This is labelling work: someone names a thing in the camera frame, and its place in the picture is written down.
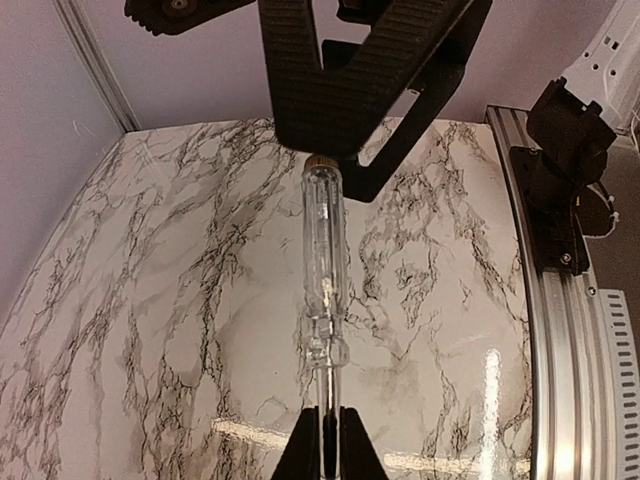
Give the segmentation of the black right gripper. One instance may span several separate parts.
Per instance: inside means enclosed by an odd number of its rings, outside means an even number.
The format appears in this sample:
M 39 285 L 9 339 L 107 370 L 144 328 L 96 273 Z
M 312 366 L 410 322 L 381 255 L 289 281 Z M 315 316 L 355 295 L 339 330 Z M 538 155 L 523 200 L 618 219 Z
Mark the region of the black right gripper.
M 124 14 L 154 36 L 179 35 L 252 0 L 126 0 Z

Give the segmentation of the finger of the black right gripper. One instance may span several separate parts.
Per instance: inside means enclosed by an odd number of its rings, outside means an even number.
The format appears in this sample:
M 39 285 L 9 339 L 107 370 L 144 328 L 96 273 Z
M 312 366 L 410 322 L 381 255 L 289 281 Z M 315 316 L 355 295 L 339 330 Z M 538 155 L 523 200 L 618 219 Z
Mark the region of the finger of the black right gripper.
M 344 197 L 371 203 L 395 174 L 417 141 L 453 96 L 466 61 L 453 55 L 432 57 L 418 75 L 422 89 L 408 113 L 368 166 L 344 161 Z
M 279 142 L 321 155 L 353 155 L 407 89 L 408 123 L 424 131 L 459 87 L 489 1 L 391 1 L 347 63 L 321 65 L 308 1 L 258 4 Z

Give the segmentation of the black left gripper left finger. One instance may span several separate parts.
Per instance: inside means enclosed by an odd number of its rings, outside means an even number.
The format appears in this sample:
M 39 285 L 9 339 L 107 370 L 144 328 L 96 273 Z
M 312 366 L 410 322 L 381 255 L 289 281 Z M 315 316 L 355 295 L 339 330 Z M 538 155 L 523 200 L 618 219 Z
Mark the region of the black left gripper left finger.
M 318 408 L 304 408 L 271 476 L 272 480 L 318 480 L 320 477 Z

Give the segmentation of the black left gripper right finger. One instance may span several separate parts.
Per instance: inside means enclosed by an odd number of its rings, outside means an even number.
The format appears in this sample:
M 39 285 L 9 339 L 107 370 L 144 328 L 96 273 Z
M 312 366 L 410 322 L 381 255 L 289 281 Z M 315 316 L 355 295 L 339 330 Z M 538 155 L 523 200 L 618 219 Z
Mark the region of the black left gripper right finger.
M 340 413 L 340 473 L 345 480 L 387 480 L 388 476 L 355 408 Z

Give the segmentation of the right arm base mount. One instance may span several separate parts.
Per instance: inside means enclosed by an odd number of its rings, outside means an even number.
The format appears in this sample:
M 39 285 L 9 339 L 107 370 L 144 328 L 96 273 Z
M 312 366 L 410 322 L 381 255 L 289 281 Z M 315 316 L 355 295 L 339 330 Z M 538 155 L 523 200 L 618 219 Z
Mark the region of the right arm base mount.
M 524 202 L 536 270 L 573 276 L 586 272 L 590 261 L 576 213 L 574 182 L 542 150 L 512 147 L 509 163 Z

